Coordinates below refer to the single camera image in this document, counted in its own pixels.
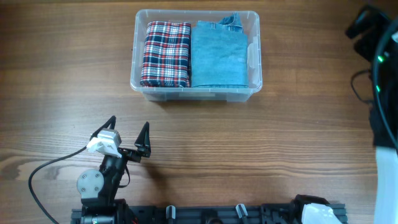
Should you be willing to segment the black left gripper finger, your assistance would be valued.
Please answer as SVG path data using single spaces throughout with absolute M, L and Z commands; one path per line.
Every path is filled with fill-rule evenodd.
M 106 129 L 114 129 L 116 125 L 116 117 L 115 115 L 113 115 L 112 117 L 110 117 L 110 119 L 107 120 L 107 122 L 105 122 L 102 126 L 100 126 L 91 136 L 90 136 L 90 140 L 92 140 L 93 138 L 96 138 L 98 136 L 98 133 L 106 128 Z
M 134 145 L 137 147 L 137 151 L 141 156 L 150 157 L 151 146 L 150 146 L 149 122 L 146 122 L 144 124 Z

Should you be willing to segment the red plaid cloth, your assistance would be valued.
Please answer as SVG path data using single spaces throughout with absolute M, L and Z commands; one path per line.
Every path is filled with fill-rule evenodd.
M 190 44 L 190 23 L 149 22 L 140 84 L 146 87 L 189 87 Z

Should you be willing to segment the clear plastic storage bin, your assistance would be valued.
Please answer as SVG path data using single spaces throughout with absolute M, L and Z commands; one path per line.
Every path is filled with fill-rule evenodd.
M 132 47 L 130 86 L 149 101 L 216 100 L 245 102 L 262 88 L 261 25 L 254 11 L 238 11 L 244 33 L 248 36 L 248 84 L 247 88 L 163 88 L 143 87 L 141 79 L 147 24 L 151 21 L 189 22 L 215 21 L 231 15 L 233 11 L 193 11 L 141 9 L 136 13 L 134 45 Z

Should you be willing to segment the blue denim jeans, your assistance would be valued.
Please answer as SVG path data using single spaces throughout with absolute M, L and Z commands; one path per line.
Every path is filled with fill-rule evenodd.
M 198 21 L 192 30 L 193 88 L 247 88 L 248 36 L 237 12 L 218 22 Z

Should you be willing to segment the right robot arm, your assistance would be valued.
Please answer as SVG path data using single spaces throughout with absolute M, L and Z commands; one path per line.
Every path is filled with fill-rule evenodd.
M 346 30 L 358 38 L 355 51 L 370 64 L 373 98 L 369 123 L 376 150 L 377 194 L 375 223 L 397 223 L 397 20 L 365 5 Z

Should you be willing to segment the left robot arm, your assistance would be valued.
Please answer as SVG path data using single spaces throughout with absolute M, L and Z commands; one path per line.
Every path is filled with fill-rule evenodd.
M 81 210 L 72 211 L 72 223 L 102 224 L 138 223 L 139 220 L 124 199 L 116 199 L 124 174 L 129 174 L 129 161 L 140 163 L 150 157 L 150 124 L 145 123 L 134 145 L 135 149 L 121 147 L 121 137 L 115 130 L 116 117 L 112 116 L 90 137 L 89 152 L 104 155 L 99 169 L 89 169 L 80 174 L 76 186 L 81 195 Z

